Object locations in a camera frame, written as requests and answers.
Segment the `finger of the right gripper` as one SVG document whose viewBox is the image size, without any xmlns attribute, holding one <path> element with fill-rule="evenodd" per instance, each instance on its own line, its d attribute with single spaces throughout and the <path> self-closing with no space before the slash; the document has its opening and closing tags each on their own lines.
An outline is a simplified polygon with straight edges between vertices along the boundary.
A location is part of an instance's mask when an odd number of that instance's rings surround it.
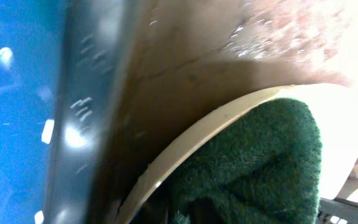
<svg viewBox="0 0 358 224">
<path fill-rule="evenodd" d="M 315 223 L 358 224 L 358 203 L 341 198 L 334 200 L 321 198 Z"/>
</svg>

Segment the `green scrubbing sponge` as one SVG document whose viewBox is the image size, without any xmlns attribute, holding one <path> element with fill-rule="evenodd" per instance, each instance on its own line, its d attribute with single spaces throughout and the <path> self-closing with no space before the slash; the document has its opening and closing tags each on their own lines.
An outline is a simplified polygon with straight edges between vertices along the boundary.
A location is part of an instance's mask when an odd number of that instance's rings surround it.
<svg viewBox="0 0 358 224">
<path fill-rule="evenodd" d="M 262 103 L 202 145 L 168 179 L 171 223 L 206 200 L 224 223 L 314 223 L 322 144 L 302 101 Z"/>
</svg>

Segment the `white plate blue stain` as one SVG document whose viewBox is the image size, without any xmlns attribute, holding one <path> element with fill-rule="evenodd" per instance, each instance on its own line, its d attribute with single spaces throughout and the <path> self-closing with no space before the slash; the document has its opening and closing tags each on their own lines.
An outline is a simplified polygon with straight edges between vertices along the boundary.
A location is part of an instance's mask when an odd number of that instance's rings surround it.
<svg viewBox="0 0 358 224">
<path fill-rule="evenodd" d="M 323 144 L 319 196 L 335 199 L 358 158 L 357 93 L 330 83 L 276 86 L 220 106 L 179 135 L 138 178 L 118 211 L 116 223 L 130 223 L 161 183 L 204 143 L 251 109 L 277 98 L 292 98 L 308 105 Z"/>
</svg>

